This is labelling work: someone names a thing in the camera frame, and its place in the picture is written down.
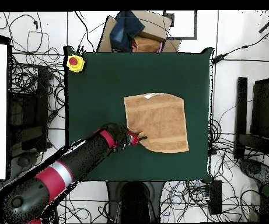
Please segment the black stand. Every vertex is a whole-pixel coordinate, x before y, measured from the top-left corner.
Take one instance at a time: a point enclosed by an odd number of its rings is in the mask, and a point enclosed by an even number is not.
[[[109,192],[107,223],[160,222],[160,198],[165,182],[106,182]]]

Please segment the black cable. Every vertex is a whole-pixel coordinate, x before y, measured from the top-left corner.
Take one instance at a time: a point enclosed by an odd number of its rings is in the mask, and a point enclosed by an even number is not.
[[[77,12],[74,11],[74,13],[77,15],[78,19],[79,19],[79,20],[82,22],[82,24],[85,26],[85,29],[86,29],[86,39],[87,39],[87,41],[92,45],[93,52],[95,52],[94,46],[93,46],[92,42],[90,42],[90,40],[89,40],[89,36],[88,36],[88,27],[85,25],[85,23],[83,22],[83,20],[79,17],[79,15],[77,14]],[[79,53],[79,52],[80,52],[80,45],[79,45],[78,48],[77,48],[77,53]]]
[[[269,33],[265,34],[261,39],[259,39],[259,41],[255,42],[255,43],[253,43],[253,44],[251,44],[251,45],[244,45],[244,46],[241,46],[241,47],[239,47],[239,48],[236,48],[236,49],[234,49],[234,50],[232,50],[232,51],[230,51],[230,52],[227,52],[227,53],[220,54],[220,55],[216,56],[216,57],[212,60],[212,64],[217,64],[218,62],[224,60],[225,56],[227,56],[227,55],[233,53],[234,51],[237,51],[237,50],[240,50],[240,49],[245,49],[245,48],[248,48],[248,47],[251,47],[251,46],[254,46],[254,45],[258,44],[258,43],[261,42],[263,39],[266,39],[268,35],[269,35]]]

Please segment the dark green table cover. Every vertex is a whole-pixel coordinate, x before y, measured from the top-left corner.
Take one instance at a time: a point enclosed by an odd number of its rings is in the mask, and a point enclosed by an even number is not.
[[[68,72],[69,144],[105,123],[126,124],[124,97],[169,93],[184,99],[189,151],[157,153],[142,145],[112,154],[88,180],[208,179],[209,59],[201,54],[83,53],[83,73]],[[67,47],[67,54],[75,52]]]

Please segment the brown towel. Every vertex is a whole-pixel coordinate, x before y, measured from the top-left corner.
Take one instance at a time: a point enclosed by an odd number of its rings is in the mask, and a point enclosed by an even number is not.
[[[188,151],[184,100],[170,94],[141,94],[124,98],[127,127],[150,151]]]
[[[160,42],[149,38],[135,37],[133,53],[155,53],[160,48]]]

